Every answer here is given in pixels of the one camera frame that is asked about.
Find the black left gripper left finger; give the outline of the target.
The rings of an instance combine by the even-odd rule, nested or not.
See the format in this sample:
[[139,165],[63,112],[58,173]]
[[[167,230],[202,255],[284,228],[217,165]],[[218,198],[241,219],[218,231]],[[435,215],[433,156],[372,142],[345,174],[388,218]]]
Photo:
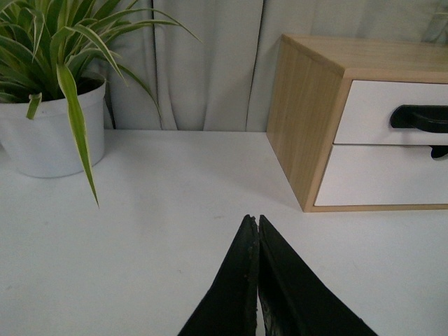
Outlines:
[[255,335],[260,239],[246,215],[206,295],[180,335]]

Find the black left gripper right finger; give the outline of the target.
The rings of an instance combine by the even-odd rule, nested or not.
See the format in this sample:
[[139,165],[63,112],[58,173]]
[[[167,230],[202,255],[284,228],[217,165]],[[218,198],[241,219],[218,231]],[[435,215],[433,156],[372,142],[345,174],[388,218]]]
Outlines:
[[258,295],[266,335],[375,335],[313,273],[265,216]]

